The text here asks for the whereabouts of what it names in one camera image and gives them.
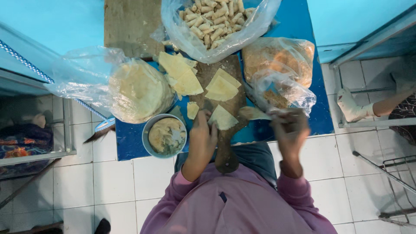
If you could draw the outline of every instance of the plastic bag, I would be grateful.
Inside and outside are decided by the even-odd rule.
[[[251,87],[245,83],[246,94],[264,112],[299,107],[309,116],[316,95],[295,82],[294,76],[292,72],[283,74],[271,69],[258,71],[252,77]]]
[[[169,110],[174,93],[166,78],[123,50],[102,46],[69,51],[52,65],[53,94],[79,98],[110,111],[123,122],[143,123]]]
[[[295,81],[309,88],[315,45],[307,40],[285,37],[260,37],[243,48],[244,76],[250,82],[253,74],[263,69],[292,72]]]
[[[213,50],[207,50],[191,32],[186,22],[179,17],[178,10],[189,2],[189,0],[162,0],[162,23],[174,46],[199,62],[212,64],[241,50],[265,34],[279,9],[281,0],[243,0],[245,8],[257,7],[257,9],[247,19],[241,31],[233,33],[230,38]],[[162,38],[163,36],[153,35],[152,37]]]

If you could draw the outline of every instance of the white bowl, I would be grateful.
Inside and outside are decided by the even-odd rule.
[[[153,148],[152,148],[152,146],[150,145],[150,142],[149,142],[150,129],[152,129],[153,125],[156,122],[158,122],[159,120],[164,119],[164,118],[175,118],[175,119],[179,120],[182,124],[181,130],[185,131],[185,143],[174,154],[167,154],[167,155],[159,154],[159,153],[157,153],[153,150]],[[155,157],[160,158],[160,159],[168,159],[168,158],[171,158],[171,157],[179,154],[183,150],[183,147],[185,147],[187,138],[188,138],[188,133],[186,132],[186,127],[183,124],[183,122],[178,117],[176,117],[174,115],[170,115],[170,114],[160,114],[160,115],[156,115],[153,118],[151,118],[149,121],[147,121],[146,125],[144,126],[143,133],[141,134],[141,140],[143,141],[143,145],[144,145],[144,148],[146,149],[146,151],[150,155],[155,156]]]

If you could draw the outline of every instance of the wooden board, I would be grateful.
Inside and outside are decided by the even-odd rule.
[[[165,51],[162,43],[150,38],[150,34],[161,24],[161,2],[105,0],[104,46],[121,48],[127,57],[145,60],[151,60],[153,55]]]
[[[238,88],[238,94],[226,102],[215,101],[205,97],[208,92],[205,88],[219,68],[222,68],[241,83],[241,86]],[[201,83],[202,88],[204,88],[204,93],[189,96],[189,100],[191,102],[196,102],[201,109],[207,109],[211,112],[213,112],[217,105],[220,104],[239,122],[234,127],[226,131],[219,131],[218,133],[218,150],[215,166],[217,170],[223,174],[231,173],[237,170],[239,165],[237,156],[231,150],[231,138],[248,124],[248,120],[238,116],[238,110],[241,107],[246,106],[243,76],[241,74],[238,55],[230,55],[218,63],[210,65],[199,62],[196,69],[198,70],[196,77]]]

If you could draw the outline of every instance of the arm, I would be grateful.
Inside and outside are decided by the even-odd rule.
[[[277,179],[277,192],[317,233],[336,234],[331,222],[314,207],[311,186],[303,177],[299,152],[310,134],[309,125],[302,109],[289,108],[288,112],[273,112],[271,127],[275,132],[283,160]]]
[[[156,233],[185,196],[199,184],[199,177],[214,154],[218,140],[215,124],[208,126],[209,111],[199,111],[189,133],[189,153],[181,171],[175,173],[165,195],[147,216],[140,233]]]
[[[182,199],[197,185],[198,180],[190,182],[183,177],[182,172],[175,173],[165,195],[144,221],[140,233],[156,233],[168,221]]]

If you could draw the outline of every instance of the cutting board handle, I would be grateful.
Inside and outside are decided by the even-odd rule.
[[[215,167],[222,174],[232,173],[238,169],[238,156],[231,149],[231,139],[218,142]]]

